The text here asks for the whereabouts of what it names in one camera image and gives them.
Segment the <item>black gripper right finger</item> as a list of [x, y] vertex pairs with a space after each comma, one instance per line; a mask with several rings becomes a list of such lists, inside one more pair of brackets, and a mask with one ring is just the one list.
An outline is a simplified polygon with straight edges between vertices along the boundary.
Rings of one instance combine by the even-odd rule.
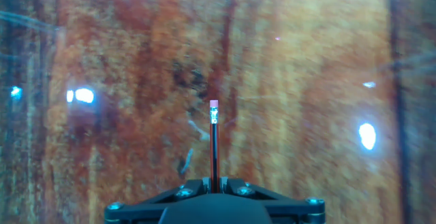
[[325, 201], [317, 197], [297, 200], [264, 187], [245, 182], [241, 178], [221, 177], [222, 193], [244, 197], [261, 204], [272, 223], [325, 224]]

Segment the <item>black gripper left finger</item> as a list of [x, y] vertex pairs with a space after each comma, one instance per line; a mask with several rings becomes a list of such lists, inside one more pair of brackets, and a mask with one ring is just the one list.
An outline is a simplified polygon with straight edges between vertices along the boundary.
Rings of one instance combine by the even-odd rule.
[[188, 180], [179, 187], [164, 191], [139, 204], [128, 205], [114, 202], [106, 206], [104, 210], [104, 223], [123, 224], [139, 223], [141, 221], [157, 223], [167, 207], [186, 199], [210, 193], [210, 185], [211, 180], [207, 177], [201, 180]]

